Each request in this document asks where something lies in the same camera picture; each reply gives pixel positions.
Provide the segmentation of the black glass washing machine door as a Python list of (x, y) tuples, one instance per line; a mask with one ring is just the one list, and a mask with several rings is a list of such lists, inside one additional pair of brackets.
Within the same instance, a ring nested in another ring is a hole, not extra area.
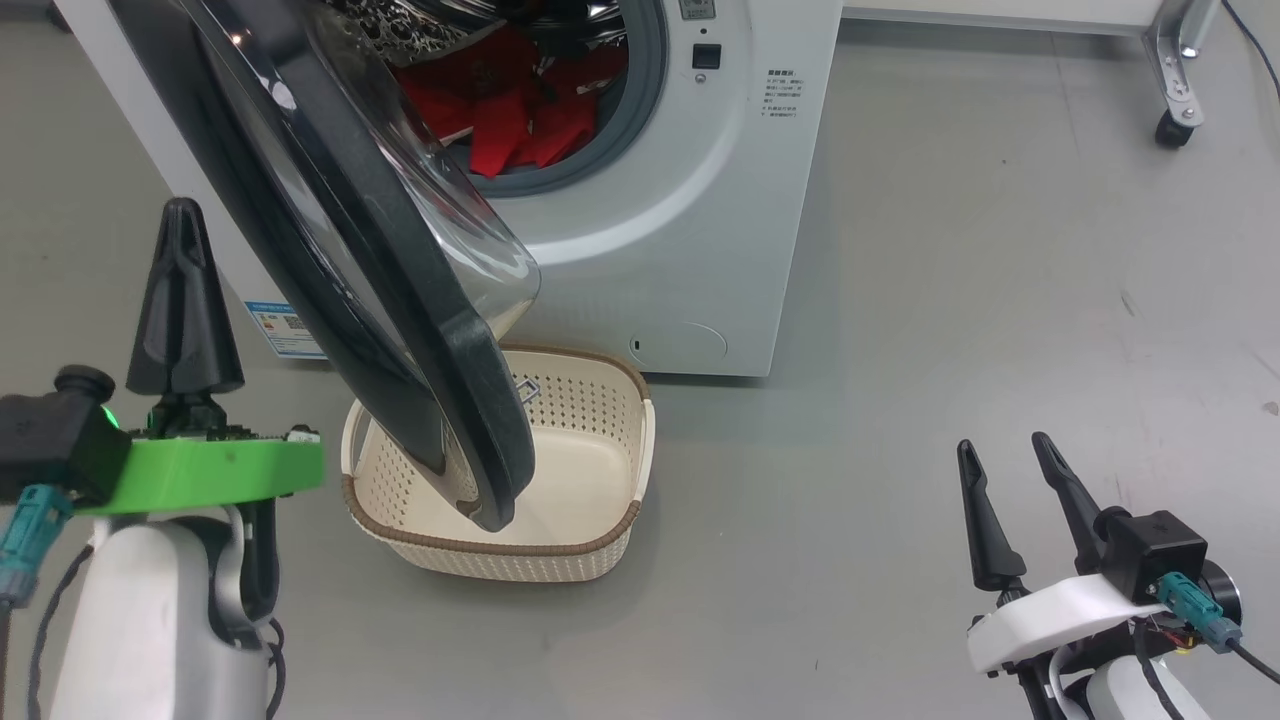
[(220, 204), (448, 505), (508, 527), (535, 471), (499, 340), (540, 269), (323, 0), (106, 0)]

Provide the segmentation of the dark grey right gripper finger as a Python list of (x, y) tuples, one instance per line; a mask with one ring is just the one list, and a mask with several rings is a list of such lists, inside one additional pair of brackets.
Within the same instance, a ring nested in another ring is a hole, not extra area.
[(1023, 556), (1014, 551), (988, 496), (988, 478), (969, 439), (957, 445), (957, 469), (974, 587), (1001, 594), (1024, 594)]
[(1076, 550), (1076, 574), (1098, 573), (1105, 555), (1105, 541), (1094, 532), (1094, 521), (1101, 512), (1098, 503), (1047, 433), (1034, 432), (1030, 443), (1046, 483), (1059, 497)]

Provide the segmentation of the white front-load washing machine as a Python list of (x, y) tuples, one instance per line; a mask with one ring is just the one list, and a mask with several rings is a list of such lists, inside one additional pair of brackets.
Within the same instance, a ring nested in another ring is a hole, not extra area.
[[(500, 23), (543, 49), (627, 40), (600, 133), (564, 161), (485, 179), (462, 143), (436, 138), (541, 273), (502, 340), (609, 354), (643, 372), (769, 373), (841, 0), (323, 1), (357, 23), (389, 69)], [(52, 6), (169, 188), (204, 209), (241, 302), (288, 304), (108, 1)]]

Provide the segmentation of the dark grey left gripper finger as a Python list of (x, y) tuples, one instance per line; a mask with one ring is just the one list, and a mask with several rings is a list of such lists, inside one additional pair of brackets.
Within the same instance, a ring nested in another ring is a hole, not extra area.
[(186, 200), (170, 199), (163, 208), (152, 264), (148, 270), (140, 323), (125, 377), (125, 387), (142, 396), (170, 389), (172, 368), (182, 355), (186, 316)]
[(186, 200), (186, 391), (228, 395), (243, 387), (244, 374), (236, 346), (221, 281), (212, 255), (204, 213)]

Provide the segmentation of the red garment with white band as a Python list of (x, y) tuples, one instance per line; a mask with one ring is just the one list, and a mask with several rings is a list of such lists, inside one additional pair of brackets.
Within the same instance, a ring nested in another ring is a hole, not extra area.
[(543, 49), (500, 23), (390, 72), (436, 138), (462, 143), (468, 169), (495, 179), (584, 150), (604, 126), (605, 91), (628, 64), (625, 38)]

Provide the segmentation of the cream perforated laundry basket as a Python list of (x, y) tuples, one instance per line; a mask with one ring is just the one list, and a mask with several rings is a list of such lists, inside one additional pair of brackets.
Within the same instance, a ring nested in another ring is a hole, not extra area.
[(506, 345), (536, 469), (513, 521), (486, 533), (451, 509), (360, 402), (346, 418), (342, 489), (355, 521), (417, 568), (517, 583), (589, 582), (628, 546), (649, 486), (655, 409), (625, 360)]

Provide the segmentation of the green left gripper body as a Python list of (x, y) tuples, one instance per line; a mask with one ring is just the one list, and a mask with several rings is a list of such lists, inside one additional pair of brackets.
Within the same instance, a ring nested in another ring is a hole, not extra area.
[(143, 434), (127, 433), (102, 405), (78, 405), (78, 433), (88, 436), (90, 483), (78, 511), (95, 516), (175, 512), (252, 503), (323, 483), (324, 451), (307, 428), (255, 436), (227, 423), (209, 396), (170, 396), (152, 407)]

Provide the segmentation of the blue energy label sticker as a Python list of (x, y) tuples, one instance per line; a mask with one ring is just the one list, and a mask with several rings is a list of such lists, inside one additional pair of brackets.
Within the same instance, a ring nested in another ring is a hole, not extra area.
[(278, 357), (326, 359), (310, 329), (289, 304), (246, 301), (244, 306)]

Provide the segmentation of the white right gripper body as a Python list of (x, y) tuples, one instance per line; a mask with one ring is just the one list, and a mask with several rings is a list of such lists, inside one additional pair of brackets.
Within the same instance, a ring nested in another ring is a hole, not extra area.
[(979, 618), (966, 632), (966, 650), (977, 673), (992, 673), (1085, 639), (1130, 618), (1148, 618), (1167, 610), (1151, 597), (1130, 600), (1102, 574), (1070, 577)]

